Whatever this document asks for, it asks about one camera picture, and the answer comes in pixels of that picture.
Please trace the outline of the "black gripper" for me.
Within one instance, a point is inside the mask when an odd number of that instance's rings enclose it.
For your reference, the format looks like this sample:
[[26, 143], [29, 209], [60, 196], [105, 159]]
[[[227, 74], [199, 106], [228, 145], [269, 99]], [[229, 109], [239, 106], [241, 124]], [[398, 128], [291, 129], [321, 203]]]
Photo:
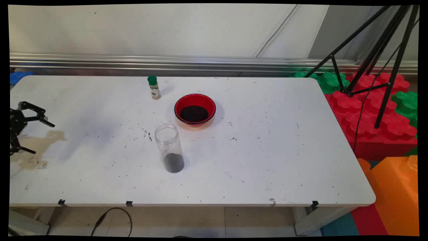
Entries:
[[[24, 116], [23, 111], [27, 109], [35, 112], [36, 116]], [[10, 109], [10, 156], [19, 152], [36, 154], [36, 151], [21, 146], [17, 136], [26, 128], [28, 122], [41, 122], [44, 125], [54, 128], [55, 125], [48, 121], [45, 112], [45, 109], [29, 102], [19, 102], [17, 109]]]

